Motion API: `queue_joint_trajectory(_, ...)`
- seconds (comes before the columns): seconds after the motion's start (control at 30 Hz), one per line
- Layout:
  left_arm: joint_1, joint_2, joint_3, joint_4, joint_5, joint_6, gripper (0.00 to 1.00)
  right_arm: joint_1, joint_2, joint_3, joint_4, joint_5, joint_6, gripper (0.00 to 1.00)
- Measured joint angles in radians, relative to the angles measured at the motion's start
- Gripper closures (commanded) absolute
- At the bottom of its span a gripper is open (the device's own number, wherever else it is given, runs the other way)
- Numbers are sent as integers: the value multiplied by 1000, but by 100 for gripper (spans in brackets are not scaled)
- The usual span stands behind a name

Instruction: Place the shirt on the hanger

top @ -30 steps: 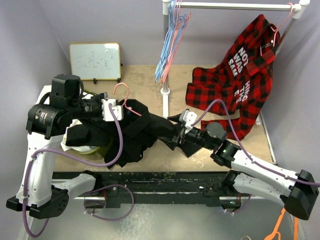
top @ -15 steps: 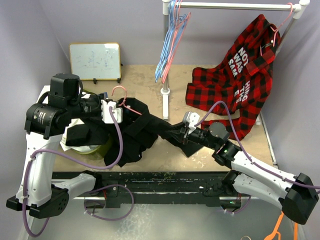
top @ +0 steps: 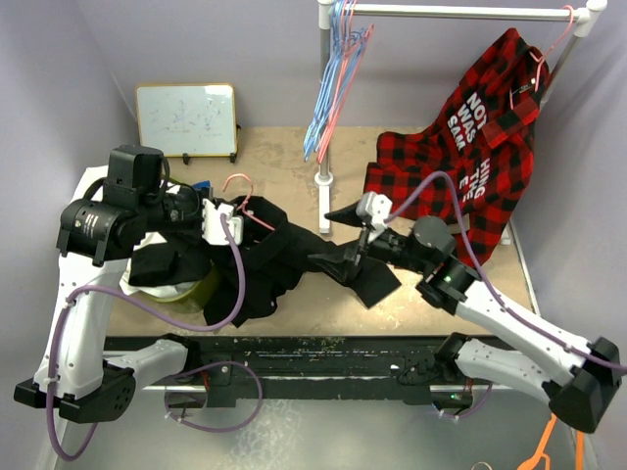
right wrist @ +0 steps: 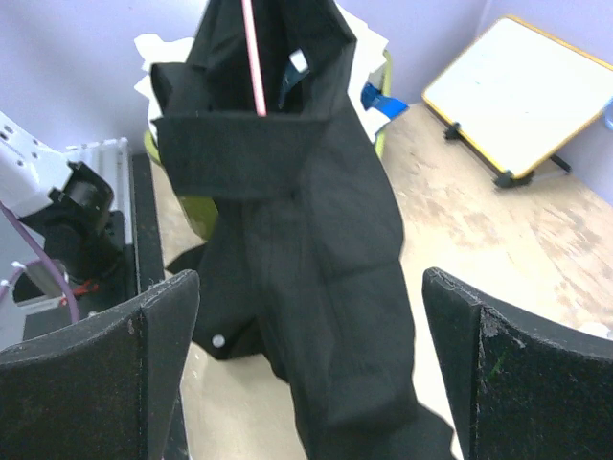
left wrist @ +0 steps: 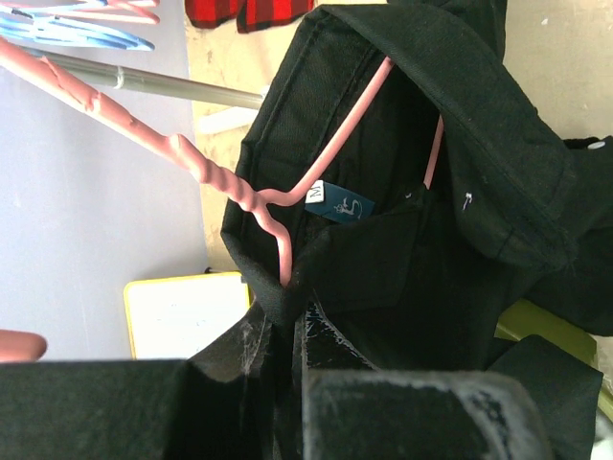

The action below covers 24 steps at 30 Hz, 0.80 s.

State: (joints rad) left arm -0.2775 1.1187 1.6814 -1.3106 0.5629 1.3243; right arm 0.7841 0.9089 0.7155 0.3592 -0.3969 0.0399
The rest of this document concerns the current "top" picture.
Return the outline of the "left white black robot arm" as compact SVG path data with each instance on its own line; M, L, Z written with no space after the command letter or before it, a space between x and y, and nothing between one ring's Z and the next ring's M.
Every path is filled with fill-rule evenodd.
M47 408L78 424L111 422L136 391L173 377L198 379L200 345L165 334L148 347L106 359L113 300L134 248L150 231L197 227L197 218L172 211L197 208L193 192L168 193L162 151L123 145L112 150L105 177L62 212L57 238L59 288L48 344L34 376L20 382L16 402Z

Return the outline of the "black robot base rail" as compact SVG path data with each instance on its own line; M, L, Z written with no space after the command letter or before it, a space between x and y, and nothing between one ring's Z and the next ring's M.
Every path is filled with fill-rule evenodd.
M197 336L205 377L161 379L151 391L205 395L209 407L254 400L398 400L428 404L464 391L434 354L441 336Z

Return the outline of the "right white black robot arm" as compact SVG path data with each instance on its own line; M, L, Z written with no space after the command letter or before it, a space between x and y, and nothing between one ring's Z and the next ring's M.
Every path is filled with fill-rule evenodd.
M504 341L491 347L461 333L436 353L437 375L447 383L464 376L505 385L531 396L562 422L587 434L597 431L621 383L619 348L555 326L512 303L454 255L456 240L436 216L423 216L402 235L385 218L382 197L325 214L329 221L357 227L359 238L341 255L315 255L313 262L340 280L353 277L366 259L418 273L415 288L431 306L476 324Z

